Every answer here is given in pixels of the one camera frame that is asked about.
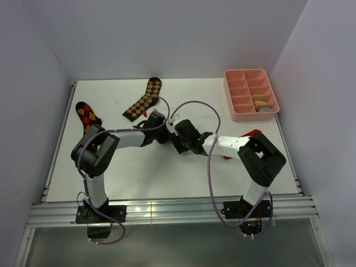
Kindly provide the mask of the grey ankle sock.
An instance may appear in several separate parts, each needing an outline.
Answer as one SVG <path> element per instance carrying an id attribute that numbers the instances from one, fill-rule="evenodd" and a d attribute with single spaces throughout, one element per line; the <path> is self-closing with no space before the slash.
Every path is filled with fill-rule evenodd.
<path id="1" fill-rule="evenodd" d="M 258 113 L 268 113 L 268 112 L 273 112 L 273 109 L 270 107 L 263 107 L 258 110 Z"/>

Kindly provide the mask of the yellow ankle sock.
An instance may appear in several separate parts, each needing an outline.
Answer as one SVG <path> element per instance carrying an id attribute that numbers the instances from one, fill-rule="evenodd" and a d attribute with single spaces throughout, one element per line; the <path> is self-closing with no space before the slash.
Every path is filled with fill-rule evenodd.
<path id="1" fill-rule="evenodd" d="M 254 105 L 267 105 L 268 103 L 265 101 L 260 101 L 260 100 L 256 100 L 254 101 Z"/>

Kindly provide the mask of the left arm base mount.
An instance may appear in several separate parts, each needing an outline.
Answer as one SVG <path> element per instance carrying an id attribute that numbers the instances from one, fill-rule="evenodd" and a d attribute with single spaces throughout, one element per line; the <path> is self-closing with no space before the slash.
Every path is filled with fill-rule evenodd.
<path id="1" fill-rule="evenodd" d="M 107 205 L 99 211 L 118 222 L 124 223 L 126 219 L 126 205 Z M 79 206 L 75 223 L 87 225 L 87 236 L 94 240 L 103 240 L 109 237 L 113 221 L 95 212 L 87 203 Z"/>

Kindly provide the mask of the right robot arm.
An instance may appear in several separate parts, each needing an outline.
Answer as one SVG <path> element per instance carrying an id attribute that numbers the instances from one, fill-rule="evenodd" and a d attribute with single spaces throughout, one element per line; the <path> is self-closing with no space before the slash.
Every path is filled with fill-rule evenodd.
<path id="1" fill-rule="evenodd" d="M 258 201 L 286 164 L 285 156 L 261 132 L 243 137 L 199 133 L 190 120 L 181 118 L 169 120 L 166 127 L 179 154 L 191 151 L 196 155 L 219 155 L 241 160 L 251 178 L 240 205 L 241 212 L 248 217 L 260 210 Z"/>

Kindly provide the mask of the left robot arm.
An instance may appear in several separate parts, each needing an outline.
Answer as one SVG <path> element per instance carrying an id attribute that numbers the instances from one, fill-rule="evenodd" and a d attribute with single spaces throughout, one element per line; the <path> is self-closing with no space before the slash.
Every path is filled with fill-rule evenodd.
<path id="1" fill-rule="evenodd" d="M 131 129 L 106 130 L 94 124 L 81 138 L 71 152 L 83 176 L 86 200 L 90 205 L 88 215 L 95 222 L 108 217 L 108 197 L 105 192 L 104 172 L 116 150 L 127 147 L 144 147 L 153 140 L 166 141 L 166 118 L 158 111 L 152 111 L 147 120 Z"/>

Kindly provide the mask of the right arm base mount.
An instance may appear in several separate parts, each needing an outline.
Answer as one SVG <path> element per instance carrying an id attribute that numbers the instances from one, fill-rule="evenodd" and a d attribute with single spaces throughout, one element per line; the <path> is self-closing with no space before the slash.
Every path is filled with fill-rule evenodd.
<path id="1" fill-rule="evenodd" d="M 241 198 L 239 201 L 225 201 L 220 213 L 225 219 L 243 219 L 253 208 L 251 204 Z M 244 237 L 255 238 L 264 230 L 272 226 L 273 205 L 270 200 L 262 200 L 246 221 L 239 226 Z"/>

